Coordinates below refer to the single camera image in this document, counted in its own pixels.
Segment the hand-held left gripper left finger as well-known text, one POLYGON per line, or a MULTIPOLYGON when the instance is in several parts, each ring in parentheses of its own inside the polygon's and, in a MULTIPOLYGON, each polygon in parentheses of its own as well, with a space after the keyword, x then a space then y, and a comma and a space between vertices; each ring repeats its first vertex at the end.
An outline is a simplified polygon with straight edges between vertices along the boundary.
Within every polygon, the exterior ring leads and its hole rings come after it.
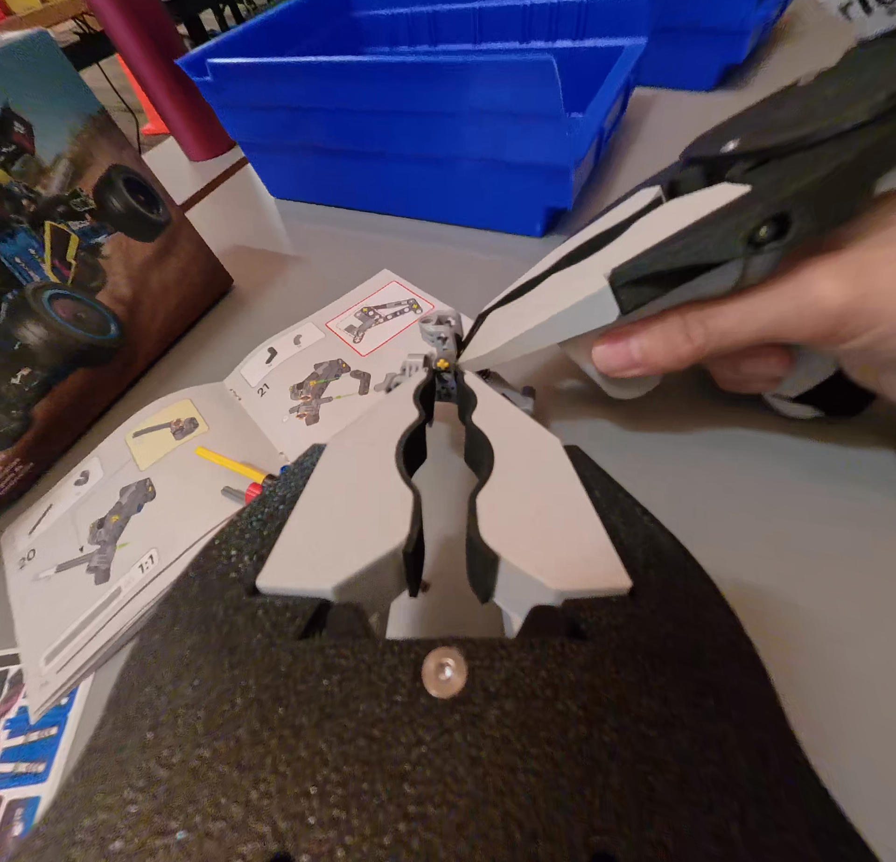
POLYGON ((396 453, 427 378, 405 379, 326 443, 255 579, 259 592, 354 604, 386 636, 391 604, 408 589, 402 549, 415 510, 396 453))

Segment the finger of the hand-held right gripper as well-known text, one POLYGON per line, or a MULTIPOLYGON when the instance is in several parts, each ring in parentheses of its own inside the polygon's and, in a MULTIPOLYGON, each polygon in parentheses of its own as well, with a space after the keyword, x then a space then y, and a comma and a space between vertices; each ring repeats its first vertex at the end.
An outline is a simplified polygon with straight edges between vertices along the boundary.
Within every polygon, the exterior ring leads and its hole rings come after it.
POLYGON ((748 184, 720 183, 666 201, 604 249, 554 274, 492 313, 459 355, 468 371, 495 367, 613 323, 620 306, 609 286, 614 268, 749 194, 748 184))
POLYGON ((601 212, 588 225, 545 256, 476 317, 465 337, 466 348, 496 310, 525 296, 554 274, 604 249, 640 219, 665 203, 664 189, 660 184, 653 184, 635 190, 631 196, 601 212))

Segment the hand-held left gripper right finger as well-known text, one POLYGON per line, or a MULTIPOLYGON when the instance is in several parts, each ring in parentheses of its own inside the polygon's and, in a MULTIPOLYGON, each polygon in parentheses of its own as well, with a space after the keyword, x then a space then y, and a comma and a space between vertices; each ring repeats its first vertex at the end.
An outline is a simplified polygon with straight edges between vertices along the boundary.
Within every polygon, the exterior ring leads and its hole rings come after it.
POLYGON ((469 585, 514 637, 537 607, 633 587, 563 443, 475 374, 461 374, 469 585))

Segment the grey toy brick assembly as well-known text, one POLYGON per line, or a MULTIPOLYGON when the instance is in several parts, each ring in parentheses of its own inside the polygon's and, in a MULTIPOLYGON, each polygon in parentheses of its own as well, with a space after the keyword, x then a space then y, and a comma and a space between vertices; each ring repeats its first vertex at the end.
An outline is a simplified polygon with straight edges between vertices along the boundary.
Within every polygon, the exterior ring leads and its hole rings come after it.
MULTIPOLYGON (((375 386, 376 392, 391 392, 399 385, 409 380, 422 368, 426 368, 435 374, 434 397, 454 405, 459 403, 458 368, 457 358, 461 350, 464 328, 462 317, 454 310, 434 310, 421 317, 418 321, 423 340, 432 348, 430 353, 410 354, 402 362, 396 373, 388 373, 383 381, 375 386)), ((477 375, 509 400, 523 413, 534 417, 536 392, 532 386, 517 388, 507 382, 499 373, 482 369, 477 375)))

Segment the toy buggy set box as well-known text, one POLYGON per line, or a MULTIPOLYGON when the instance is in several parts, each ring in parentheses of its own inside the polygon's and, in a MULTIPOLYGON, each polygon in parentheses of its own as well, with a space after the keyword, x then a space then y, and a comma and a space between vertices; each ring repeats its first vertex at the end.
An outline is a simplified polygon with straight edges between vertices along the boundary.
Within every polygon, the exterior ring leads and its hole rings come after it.
POLYGON ((232 279, 52 34, 2 33, 1 83, 6 507, 232 279))

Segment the person's right hand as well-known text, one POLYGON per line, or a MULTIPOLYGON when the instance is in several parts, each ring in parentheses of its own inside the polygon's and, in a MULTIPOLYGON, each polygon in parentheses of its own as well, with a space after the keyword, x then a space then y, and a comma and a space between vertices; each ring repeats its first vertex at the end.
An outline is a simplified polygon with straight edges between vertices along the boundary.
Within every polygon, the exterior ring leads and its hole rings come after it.
POLYGON ((611 378, 700 365, 725 391, 764 394, 793 370, 796 347, 832 355, 855 382, 895 400, 894 191, 766 282, 612 330, 591 357, 611 378))

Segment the yellow toy brick axle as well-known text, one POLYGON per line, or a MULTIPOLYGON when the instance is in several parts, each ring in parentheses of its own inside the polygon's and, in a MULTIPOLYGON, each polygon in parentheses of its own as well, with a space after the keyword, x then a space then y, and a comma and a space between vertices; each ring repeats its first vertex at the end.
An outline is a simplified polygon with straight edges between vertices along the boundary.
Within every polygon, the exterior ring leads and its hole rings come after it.
POLYGON ((212 463, 236 475, 240 475, 241 477, 245 477, 249 479, 250 482, 257 483, 260 486, 271 483, 277 479, 277 476, 274 474, 268 473, 264 470, 260 470, 249 464, 235 461, 230 457, 227 457, 220 453, 215 453, 204 446, 197 446, 194 451, 195 454, 202 460, 207 461, 208 463, 212 463))

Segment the blue plastic storage bin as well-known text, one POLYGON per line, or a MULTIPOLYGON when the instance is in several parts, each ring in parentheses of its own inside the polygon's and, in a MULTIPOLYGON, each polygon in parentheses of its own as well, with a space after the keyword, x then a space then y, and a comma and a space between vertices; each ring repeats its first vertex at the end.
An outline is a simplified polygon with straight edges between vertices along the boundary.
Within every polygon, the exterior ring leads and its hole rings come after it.
POLYGON ((177 64, 278 199, 542 237, 650 21, 651 0, 289 0, 177 64))
POLYGON ((768 39, 792 0, 649 0, 640 86, 712 91, 768 39))

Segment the building instruction booklet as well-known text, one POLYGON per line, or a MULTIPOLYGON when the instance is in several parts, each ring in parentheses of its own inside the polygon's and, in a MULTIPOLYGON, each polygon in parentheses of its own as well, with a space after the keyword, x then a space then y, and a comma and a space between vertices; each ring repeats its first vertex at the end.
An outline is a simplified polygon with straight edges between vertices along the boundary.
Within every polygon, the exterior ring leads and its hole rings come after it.
POLYGON ((375 386, 424 352, 418 321, 442 308, 381 271, 258 345, 229 376, 125 421, 2 537, 28 695, 44 714, 129 640, 241 506, 249 479, 197 446, 278 476, 385 397, 375 386))

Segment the colourful sticker sheet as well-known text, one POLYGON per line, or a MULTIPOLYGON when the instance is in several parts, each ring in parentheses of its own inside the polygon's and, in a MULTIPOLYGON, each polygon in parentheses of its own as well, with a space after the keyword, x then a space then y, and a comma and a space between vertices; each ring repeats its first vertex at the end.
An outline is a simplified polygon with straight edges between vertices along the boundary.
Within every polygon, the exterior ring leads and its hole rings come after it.
POLYGON ((11 860, 63 779, 93 677, 34 721, 17 649, 1 651, 1 859, 11 860))

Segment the orange traffic cone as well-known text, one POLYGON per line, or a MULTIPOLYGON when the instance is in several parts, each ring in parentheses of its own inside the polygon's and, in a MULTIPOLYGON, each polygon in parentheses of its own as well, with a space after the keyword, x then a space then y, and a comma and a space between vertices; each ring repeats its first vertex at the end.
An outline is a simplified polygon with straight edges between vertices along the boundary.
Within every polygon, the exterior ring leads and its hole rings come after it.
POLYGON ((120 67, 122 68, 123 73, 126 76, 131 88, 133 89, 133 92, 140 103, 143 115, 145 116, 145 124, 142 125, 139 129, 140 136, 149 138, 170 136, 169 129, 164 124, 160 114, 152 105, 149 97, 147 96, 141 85, 138 83, 137 79, 134 77, 124 59, 119 54, 116 54, 116 59, 120 67))

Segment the maroon cylindrical post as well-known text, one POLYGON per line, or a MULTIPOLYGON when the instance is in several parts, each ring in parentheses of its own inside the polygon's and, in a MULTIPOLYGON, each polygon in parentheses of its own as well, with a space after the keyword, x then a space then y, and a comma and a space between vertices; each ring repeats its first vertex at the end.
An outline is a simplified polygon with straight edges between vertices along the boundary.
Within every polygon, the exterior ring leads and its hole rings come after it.
POLYGON ((161 0, 85 0, 190 161, 235 147, 196 84, 177 65, 185 46, 161 0))

